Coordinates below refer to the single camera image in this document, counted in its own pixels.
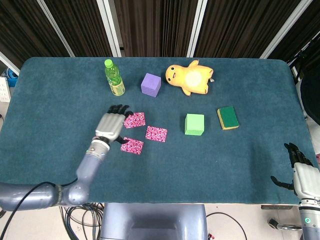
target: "green cube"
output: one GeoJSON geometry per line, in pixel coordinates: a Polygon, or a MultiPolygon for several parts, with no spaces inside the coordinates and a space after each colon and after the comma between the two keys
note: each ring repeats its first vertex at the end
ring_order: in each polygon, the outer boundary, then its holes
{"type": "Polygon", "coordinates": [[[184,121],[184,134],[201,136],[205,131],[205,116],[202,114],[187,114],[184,121]]]}

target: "floor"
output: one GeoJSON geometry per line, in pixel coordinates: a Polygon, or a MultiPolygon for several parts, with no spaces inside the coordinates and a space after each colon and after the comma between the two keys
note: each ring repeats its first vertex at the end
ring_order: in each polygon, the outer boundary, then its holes
{"type": "MultiPolygon", "coordinates": [[[[4,117],[8,104],[0,102],[0,114],[4,117]]],[[[261,210],[260,205],[254,204],[206,204],[206,213],[223,212],[235,218],[246,232],[248,240],[299,240],[301,231],[282,231],[272,229],[268,224],[270,218],[279,223],[300,224],[298,208],[291,210],[261,210]]],[[[5,226],[9,213],[0,218],[0,231],[5,226]]],[[[85,222],[90,222],[89,215],[85,222]]],[[[71,224],[79,239],[85,239],[81,225],[71,224]]],[[[207,219],[208,231],[215,240],[244,240],[241,228],[231,218],[215,214],[207,219]]],[[[58,207],[48,209],[18,211],[5,235],[5,240],[68,240],[58,207]]]]}

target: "table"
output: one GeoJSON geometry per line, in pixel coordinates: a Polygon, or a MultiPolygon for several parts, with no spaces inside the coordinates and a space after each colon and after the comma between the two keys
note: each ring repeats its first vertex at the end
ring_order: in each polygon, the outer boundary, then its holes
{"type": "Polygon", "coordinates": [[[214,69],[207,95],[185,96],[165,82],[172,64],[193,58],[112,58],[126,92],[114,96],[104,57],[33,57],[20,72],[0,133],[0,182],[73,181],[110,105],[144,112],[146,126],[122,137],[144,141],[141,155],[113,143],[91,186],[90,202],[298,204],[270,176],[291,182],[284,143],[316,158],[288,65],[280,60],[200,58],[214,69]],[[162,77],[158,96],[141,93],[146,73],[162,77]],[[240,127],[222,131],[217,109],[234,106],[240,127]],[[187,113],[204,114],[202,136],[184,135],[187,113]],[[165,143],[145,139],[147,126],[168,129],[165,143]]]}

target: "pink patterned card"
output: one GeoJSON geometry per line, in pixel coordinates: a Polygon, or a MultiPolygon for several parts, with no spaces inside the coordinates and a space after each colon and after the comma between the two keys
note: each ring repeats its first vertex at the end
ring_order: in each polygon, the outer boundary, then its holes
{"type": "Polygon", "coordinates": [[[135,112],[133,115],[129,115],[124,121],[124,126],[127,129],[136,128],[144,125],[146,125],[144,112],[135,112]]]}
{"type": "Polygon", "coordinates": [[[143,141],[135,140],[129,137],[124,137],[124,140],[129,140],[129,142],[122,144],[120,150],[133,154],[141,154],[142,147],[144,146],[143,141]]]}
{"type": "Polygon", "coordinates": [[[165,128],[148,126],[146,129],[145,138],[158,142],[165,142],[167,138],[168,130],[165,128]]]}

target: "yellow plush toy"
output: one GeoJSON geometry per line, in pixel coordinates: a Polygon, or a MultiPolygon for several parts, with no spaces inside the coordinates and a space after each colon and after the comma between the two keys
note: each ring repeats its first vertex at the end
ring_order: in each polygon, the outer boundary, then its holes
{"type": "Polygon", "coordinates": [[[207,94],[208,81],[214,70],[207,66],[198,65],[199,60],[193,60],[188,67],[171,65],[165,72],[165,79],[173,86],[181,87],[184,94],[190,96],[191,93],[207,94]]]}

